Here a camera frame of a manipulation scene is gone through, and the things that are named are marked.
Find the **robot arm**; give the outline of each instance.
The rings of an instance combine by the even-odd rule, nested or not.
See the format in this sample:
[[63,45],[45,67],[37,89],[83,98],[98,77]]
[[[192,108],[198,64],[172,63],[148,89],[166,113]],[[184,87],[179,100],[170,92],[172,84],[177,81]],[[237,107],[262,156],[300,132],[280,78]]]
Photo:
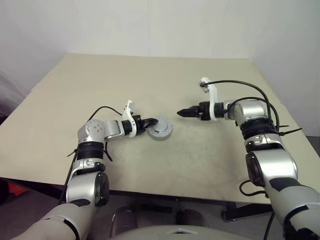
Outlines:
[[182,109],[177,114],[205,121],[235,120],[244,138],[249,179],[264,188],[283,225],[285,238],[319,239],[320,194],[298,182],[296,163],[266,114],[264,104],[259,100],[238,101],[233,106],[233,100],[218,102],[217,89],[214,85],[205,85],[208,82],[203,78],[200,86],[205,93],[209,92],[210,101]]
[[132,116],[132,102],[124,108],[122,120],[90,119],[78,131],[78,146],[67,179],[66,203],[48,212],[15,240],[84,240],[92,217],[109,200],[109,181],[103,159],[104,144],[133,138],[155,125],[155,118]]

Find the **floor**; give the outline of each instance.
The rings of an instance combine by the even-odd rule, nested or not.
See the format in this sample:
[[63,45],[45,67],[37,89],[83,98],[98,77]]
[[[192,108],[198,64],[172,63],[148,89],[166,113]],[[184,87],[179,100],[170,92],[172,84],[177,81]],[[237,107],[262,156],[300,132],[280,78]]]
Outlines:
[[[308,138],[319,153],[320,138]],[[38,192],[29,191],[22,196],[0,206],[0,240],[9,240],[22,232],[30,225],[43,217],[57,204],[57,200]],[[162,213],[141,210],[143,204],[171,207],[172,213]],[[154,198],[111,196],[109,203],[102,207],[95,216],[88,240],[105,240],[109,237],[112,217],[116,209],[122,206],[133,206],[138,226],[170,225],[175,223],[178,210],[192,209],[201,213],[209,226],[214,229],[234,233],[252,240],[263,239],[270,214],[263,214],[235,222],[224,222],[220,213],[222,205],[204,204],[198,202],[177,202]],[[274,218],[270,232],[270,240],[282,240],[282,227],[277,218]]]

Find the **table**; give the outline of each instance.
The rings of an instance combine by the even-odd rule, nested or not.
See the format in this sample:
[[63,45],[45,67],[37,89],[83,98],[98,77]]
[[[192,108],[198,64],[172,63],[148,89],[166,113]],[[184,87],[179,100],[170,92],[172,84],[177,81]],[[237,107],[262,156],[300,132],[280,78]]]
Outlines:
[[[0,126],[0,177],[62,185],[77,146],[77,131],[98,107],[123,109],[130,99],[143,118],[173,123],[166,141],[148,134],[110,142],[110,189],[232,202],[269,203],[262,194],[242,195],[248,179],[246,150],[234,121],[182,118],[180,109],[208,101],[202,77],[240,80],[265,91],[285,131],[298,128],[257,67],[248,59],[197,59],[67,54]],[[260,97],[246,86],[216,85],[220,101]],[[97,119],[118,116],[107,109]],[[296,161],[299,181],[320,192],[320,159],[299,131],[282,137]],[[245,191],[260,188],[246,184]]]

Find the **white wall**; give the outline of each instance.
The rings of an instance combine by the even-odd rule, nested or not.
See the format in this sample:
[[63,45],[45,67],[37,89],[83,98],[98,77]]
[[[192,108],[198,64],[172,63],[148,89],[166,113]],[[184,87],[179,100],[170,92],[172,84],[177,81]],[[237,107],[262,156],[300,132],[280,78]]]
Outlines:
[[0,112],[66,52],[250,58],[319,136],[319,13],[318,0],[1,0]]

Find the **beige tabletop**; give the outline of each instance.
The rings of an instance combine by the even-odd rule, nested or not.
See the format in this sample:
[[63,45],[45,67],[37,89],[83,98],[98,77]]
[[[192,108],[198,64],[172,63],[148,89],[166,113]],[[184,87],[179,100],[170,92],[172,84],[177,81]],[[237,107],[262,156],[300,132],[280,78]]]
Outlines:
[[[63,184],[77,147],[77,131],[100,106],[119,111],[128,100],[143,118],[166,116],[173,132],[165,141],[148,134],[108,145],[110,189],[236,202],[269,203],[262,194],[242,195],[248,179],[244,140],[234,121],[182,118],[176,112],[209,96],[202,77],[259,86],[277,108],[286,130],[298,128],[285,106],[248,59],[155,58],[67,54],[0,126],[0,177]],[[259,93],[246,86],[217,84],[220,101]],[[119,116],[103,109],[96,119]],[[301,184],[320,191],[320,159],[302,131],[282,137],[296,161]],[[244,190],[260,188],[248,183]]]

